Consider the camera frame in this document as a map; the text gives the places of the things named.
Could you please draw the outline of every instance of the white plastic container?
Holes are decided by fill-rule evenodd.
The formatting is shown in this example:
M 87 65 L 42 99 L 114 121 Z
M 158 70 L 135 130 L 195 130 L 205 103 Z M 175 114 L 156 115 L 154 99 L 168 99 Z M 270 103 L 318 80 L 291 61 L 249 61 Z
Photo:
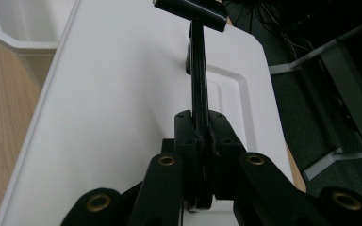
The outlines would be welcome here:
M 60 225 L 89 190 L 125 192 L 143 180 L 162 139 L 174 136 L 175 114 L 190 109 L 189 21 L 152 1 L 119 2 L 75 3 L 2 201 L 0 226 Z M 209 108 L 227 117 L 246 150 L 265 154 L 292 180 L 263 48 L 230 26 L 223 33 L 205 28 L 205 47 Z M 186 211 L 184 225 L 238 225 L 232 204 Z
M 75 0 L 0 0 L 0 44 L 41 87 Z

